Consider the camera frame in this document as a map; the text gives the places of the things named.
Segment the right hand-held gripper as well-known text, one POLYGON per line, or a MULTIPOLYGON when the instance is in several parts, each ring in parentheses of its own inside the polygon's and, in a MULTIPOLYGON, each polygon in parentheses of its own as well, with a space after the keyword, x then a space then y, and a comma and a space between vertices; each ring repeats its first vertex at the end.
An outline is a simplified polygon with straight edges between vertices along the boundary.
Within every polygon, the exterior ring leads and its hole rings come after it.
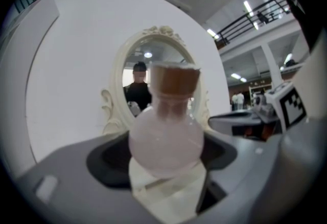
POLYGON ((210 117, 208 124, 213 130, 225 135, 267 140, 274 134, 285 133, 306 115, 306 109, 294 85, 282 83, 257 95, 255 113, 232 111, 210 117))

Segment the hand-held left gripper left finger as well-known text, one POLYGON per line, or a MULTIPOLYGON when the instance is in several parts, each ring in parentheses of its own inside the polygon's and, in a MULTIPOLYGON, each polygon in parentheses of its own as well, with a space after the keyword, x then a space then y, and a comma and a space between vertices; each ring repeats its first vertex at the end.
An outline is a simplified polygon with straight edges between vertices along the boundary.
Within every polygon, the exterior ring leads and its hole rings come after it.
POLYGON ((157 223, 132 195, 128 133, 62 147, 17 185, 50 223, 157 223))

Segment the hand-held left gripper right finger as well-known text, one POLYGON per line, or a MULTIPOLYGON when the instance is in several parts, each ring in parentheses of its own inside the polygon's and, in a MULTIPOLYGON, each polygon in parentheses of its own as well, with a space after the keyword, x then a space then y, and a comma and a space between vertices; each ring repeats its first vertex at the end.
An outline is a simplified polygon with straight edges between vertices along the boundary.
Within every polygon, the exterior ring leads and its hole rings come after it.
POLYGON ((274 164, 278 137, 267 142, 205 132, 207 170, 197 223, 249 223, 250 211, 274 164))

